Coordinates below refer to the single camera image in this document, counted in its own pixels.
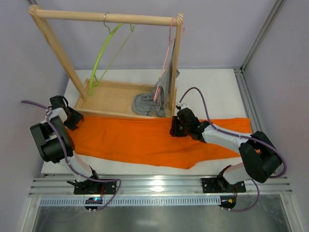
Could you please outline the orange trousers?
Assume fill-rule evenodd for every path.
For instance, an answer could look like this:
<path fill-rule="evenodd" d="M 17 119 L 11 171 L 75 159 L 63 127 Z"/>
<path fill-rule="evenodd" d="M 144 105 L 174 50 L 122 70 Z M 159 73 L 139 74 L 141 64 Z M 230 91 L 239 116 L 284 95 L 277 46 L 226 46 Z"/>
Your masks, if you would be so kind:
<path fill-rule="evenodd" d="M 170 135 L 172 119 L 85 116 L 68 133 L 75 152 L 95 158 L 188 170 L 202 161 L 239 157 L 235 151 Z"/>

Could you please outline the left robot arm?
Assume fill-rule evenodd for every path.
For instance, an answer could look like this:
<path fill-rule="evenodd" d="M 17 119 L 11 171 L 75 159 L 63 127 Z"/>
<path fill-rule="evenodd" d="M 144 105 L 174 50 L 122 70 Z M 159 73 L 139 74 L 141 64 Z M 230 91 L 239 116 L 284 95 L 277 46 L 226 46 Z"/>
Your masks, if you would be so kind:
<path fill-rule="evenodd" d="M 22 101 L 36 105 L 46 111 L 43 121 L 30 127 L 38 152 L 45 162 L 60 164 L 67 168 L 74 176 L 74 181 L 67 183 L 74 186 L 74 194 L 99 194 L 103 183 L 91 166 L 84 163 L 74 153 L 75 145 L 68 130 L 78 129 L 77 124 L 84 116 L 75 111 L 63 96 L 50 98 L 50 106 L 32 101 Z"/>

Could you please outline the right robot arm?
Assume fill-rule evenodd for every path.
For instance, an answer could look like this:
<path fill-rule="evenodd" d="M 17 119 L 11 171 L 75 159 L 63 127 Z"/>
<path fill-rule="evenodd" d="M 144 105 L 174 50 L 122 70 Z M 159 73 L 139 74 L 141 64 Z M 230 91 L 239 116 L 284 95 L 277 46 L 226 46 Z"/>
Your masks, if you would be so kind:
<path fill-rule="evenodd" d="M 232 191 L 236 184 L 245 180 L 264 183 L 283 164 L 263 132 L 248 134 L 223 129 L 210 121 L 199 121 L 187 107 L 172 117 L 170 134 L 173 137 L 190 136 L 193 140 L 218 145 L 240 155 L 241 163 L 228 165 L 216 177 L 222 192 Z"/>

